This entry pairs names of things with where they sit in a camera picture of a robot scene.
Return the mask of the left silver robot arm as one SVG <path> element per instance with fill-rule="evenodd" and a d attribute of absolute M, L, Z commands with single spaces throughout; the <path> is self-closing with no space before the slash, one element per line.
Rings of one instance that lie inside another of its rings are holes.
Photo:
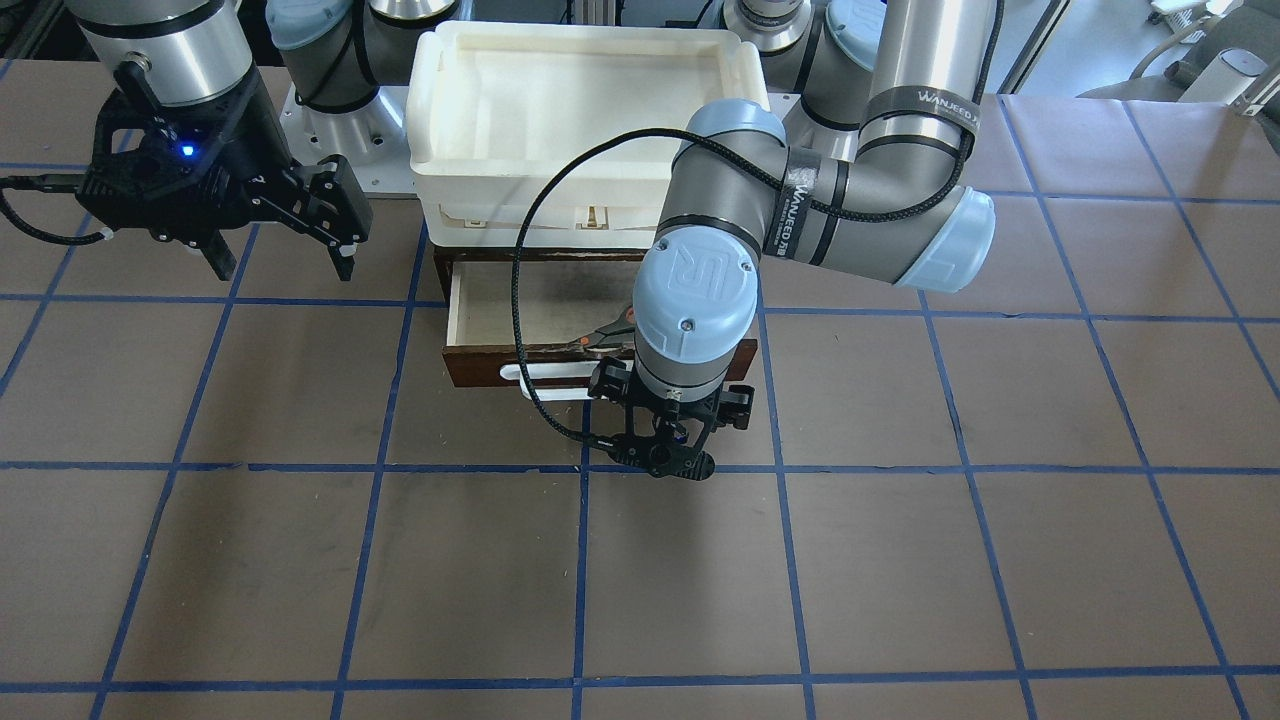
<path fill-rule="evenodd" d="M 591 446 L 654 477 L 700 480 L 753 388 L 728 386 L 756 315 L 763 258 L 954 292 L 980 269 L 995 204 L 960 183 L 980 126 L 1000 1 L 727 1 L 763 51 L 780 119 L 708 102 L 687 124 L 632 291 L 635 360 L 602 361 L 590 395 L 626 413 Z"/>

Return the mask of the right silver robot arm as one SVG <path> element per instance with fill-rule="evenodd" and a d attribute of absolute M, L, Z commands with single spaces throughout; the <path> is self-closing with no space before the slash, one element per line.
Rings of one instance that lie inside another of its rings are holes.
<path fill-rule="evenodd" d="M 419 38 L 471 1 L 269 1 L 302 135 L 293 149 L 232 1 L 70 1 L 115 88 L 77 201 L 108 232 L 142 229 L 229 279 L 223 232 L 275 222 L 324 246 L 342 281 L 369 240 L 358 170 L 407 149 L 393 88 Z"/>

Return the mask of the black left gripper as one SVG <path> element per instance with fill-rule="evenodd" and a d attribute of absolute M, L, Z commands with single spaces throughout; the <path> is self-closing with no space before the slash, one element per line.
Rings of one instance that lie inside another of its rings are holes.
<path fill-rule="evenodd" d="M 707 439 L 726 425 L 749 428 L 755 389 L 730 384 L 696 401 L 664 398 L 652 392 L 625 363 L 607 357 L 591 374 L 588 393 L 626 411 L 625 430 L 612 437 L 591 436 L 591 447 L 652 477 L 705 480 L 716 471 L 713 456 L 704 450 Z"/>

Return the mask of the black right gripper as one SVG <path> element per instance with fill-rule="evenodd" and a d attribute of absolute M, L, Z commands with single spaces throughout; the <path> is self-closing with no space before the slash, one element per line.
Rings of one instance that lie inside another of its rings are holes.
<path fill-rule="evenodd" d="M 352 279 L 371 204 L 346 156 L 308 167 L 291 156 L 261 76 L 183 106 L 160 104 L 143 76 L 116 81 L 78 188 L 86 210 L 114 231 L 192 237 L 219 281 L 234 277 L 237 258 L 214 231 L 278 222 L 325 246 L 338 278 Z"/>

